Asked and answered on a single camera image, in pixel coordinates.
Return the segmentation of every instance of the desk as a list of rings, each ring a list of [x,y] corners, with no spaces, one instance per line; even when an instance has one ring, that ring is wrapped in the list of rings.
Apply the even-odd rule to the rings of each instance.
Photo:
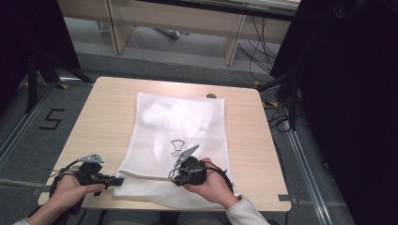
[[[168,96],[202,97],[212,93],[225,99],[225,125],[237,192],[248,196],[257,210],[286,212],[290,202],[275,152],[267,118],[256,90],[180,82],[156,82],[101,77],[97,79],[54,169],[78,157],[99,153],[105,160],[102,173],[115,175],[129,146],[138,92]],[[48,200],[43,192],[38,203]],[[110,187],[99,197],[89,194],[83,207],[101,209],[173,210],[145,202],[118,199]]]
[[[253,10],[261,8],[264,12],[279,7],[278,10],[295,14],[299,1],[204,0],[194,2],[211,2],[253,8]],[[165,5],[168,1],[163,2],[159,4],[134,0],[58,0],[58,5],[65,17],[108,23],[115,53],[123,52],[134,26],[224,37],[226,65],[232,65],[237,41],[240,38],[258,40],[252,17],[200,8],[170,6]],[[259,29],[262,27],[263,19],[256,17],[254,22]],[[289,25],[288,21],[267,19],[264,40],[270,43],[282,43]]]

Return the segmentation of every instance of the tabletop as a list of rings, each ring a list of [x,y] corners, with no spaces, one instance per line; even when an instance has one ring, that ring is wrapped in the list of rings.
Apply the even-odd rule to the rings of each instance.
[[[212,94],[224,98],[229,159],[237,193],[247,196],[258,211],[290,210],[290,201],[280,200],[288,193],[263,105],[255,89],[100,77],[54,169],[67,166],[76,158],[99,153],[105,160],[101,172],[116,175],[129,147],[139,92],[202,98]],[[48,193],[42,192],[38,203],[47,200]],[[82,207],[173,210],[138,197],[116,197],[112,187],[103,190],[100,196],[88,194]]]

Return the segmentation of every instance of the white fabric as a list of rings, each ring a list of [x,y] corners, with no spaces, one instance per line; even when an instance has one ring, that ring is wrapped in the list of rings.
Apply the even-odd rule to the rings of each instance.
[[[139,93],[134,131],[117,175],[125,180],[121,187],[114,187],[115,196],[145,197],[174,208],[222,208],[168,179],[177,150],[183,152],[196,144],[200,147],[192,155],[211,158],[233,182],[223,99]]]

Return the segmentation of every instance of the hand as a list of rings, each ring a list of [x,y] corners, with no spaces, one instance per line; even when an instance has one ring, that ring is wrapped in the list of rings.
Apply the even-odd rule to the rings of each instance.
[[[43,204],[27,222],[31,225],[52,224],[62,213],[76,204],[86,194],[105,189],[104,185],[81,186],[74,174],[64,175],[54,195]]]
[[[215,168],[211,164],[210,158],[206,157],[202,161],[205,162],[207,167]],[[239,202],[239,199],[231,192],[222,176],[211,170],[207,170],[207,179],[203,185],[185,185],[184,188],[199,194],[211,203],[221,204],[225,209]]]

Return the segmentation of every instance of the sleeve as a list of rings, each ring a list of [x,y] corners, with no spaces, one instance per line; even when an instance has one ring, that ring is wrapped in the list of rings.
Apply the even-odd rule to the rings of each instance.
[[[30,223],[27,222],[27,218],[24,218],[23,220],[20,220],[12,225],[30,225]]]
[[[242,196],[242,199],[231,208],[226,209],[225,213],[233,225],[269,225],[264,217],[255,209],[252,202],[245,196]]]

